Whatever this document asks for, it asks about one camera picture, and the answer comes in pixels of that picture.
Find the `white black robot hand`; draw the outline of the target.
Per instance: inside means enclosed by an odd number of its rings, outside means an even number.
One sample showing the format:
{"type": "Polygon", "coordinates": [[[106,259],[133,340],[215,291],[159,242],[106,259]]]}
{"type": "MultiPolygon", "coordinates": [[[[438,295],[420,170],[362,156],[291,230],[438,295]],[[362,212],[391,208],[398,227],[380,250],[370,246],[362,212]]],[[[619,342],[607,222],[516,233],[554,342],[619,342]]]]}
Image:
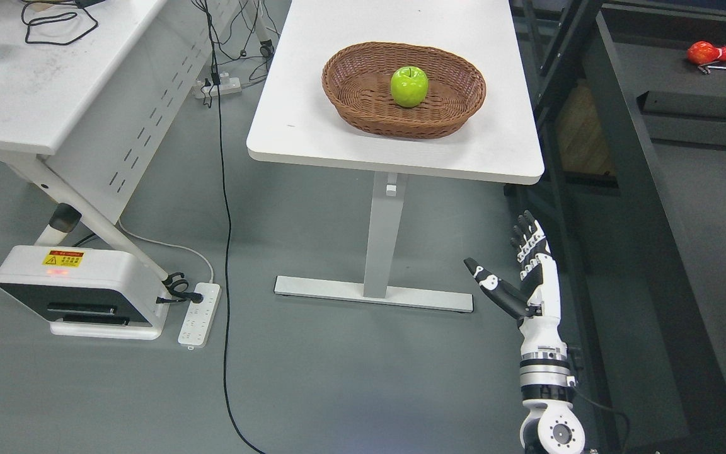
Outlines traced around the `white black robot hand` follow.
{"type": "Polygon", "coordinates": [[[475,259],[464,265],[490,301],[516,320],[525,336],[558,337],[561,322],[561,290],[556,259],[545,231],[530,211],[524,211],[514,226],[510,241],[516,250],[521,286],[513,287],[475,259]]]}

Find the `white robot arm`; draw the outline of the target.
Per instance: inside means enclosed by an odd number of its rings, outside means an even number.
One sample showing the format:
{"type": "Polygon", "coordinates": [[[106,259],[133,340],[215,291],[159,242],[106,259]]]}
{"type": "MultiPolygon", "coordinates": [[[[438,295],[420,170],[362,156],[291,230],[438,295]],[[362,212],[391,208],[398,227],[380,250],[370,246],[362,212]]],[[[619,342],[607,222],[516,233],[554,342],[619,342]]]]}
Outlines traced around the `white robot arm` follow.
{"type": "Polygon", "coordinates": [[[522,405],[519,437],[525,453],[581,453],[587,436],[573,413],[574,375],[553,317],[525,317],[519,330],[522,405]]]}

